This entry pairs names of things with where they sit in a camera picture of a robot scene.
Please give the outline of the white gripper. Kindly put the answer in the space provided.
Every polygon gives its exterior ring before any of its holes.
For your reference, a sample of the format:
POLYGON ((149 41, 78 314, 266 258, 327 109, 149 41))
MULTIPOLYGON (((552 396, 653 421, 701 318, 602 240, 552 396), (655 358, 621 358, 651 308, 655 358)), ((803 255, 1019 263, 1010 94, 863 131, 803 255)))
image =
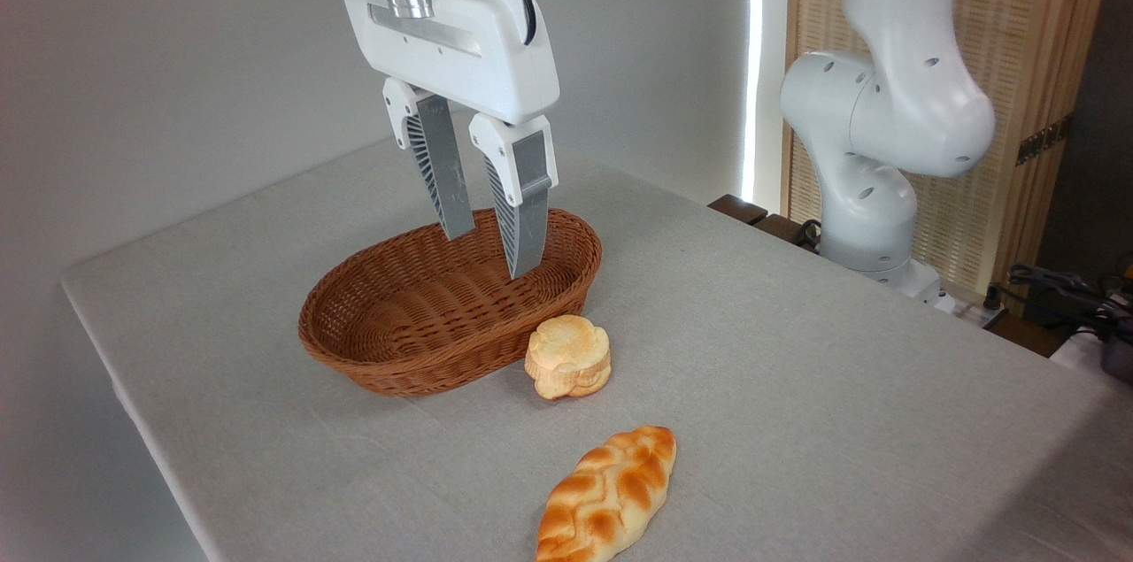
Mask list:
POLYGON ((542 15, 526 45, 522 0, 432 0, 425 19, 397 18, 385 0, 343 1, 366 61, 391 75, 382 95, 397 146, 412 155, 448 239, 476 227, 450 99, 482 112, 470 137, 487 168, 511 279, 538 267, 559 185, 550 120, 539 114, 561 95, 542 15))

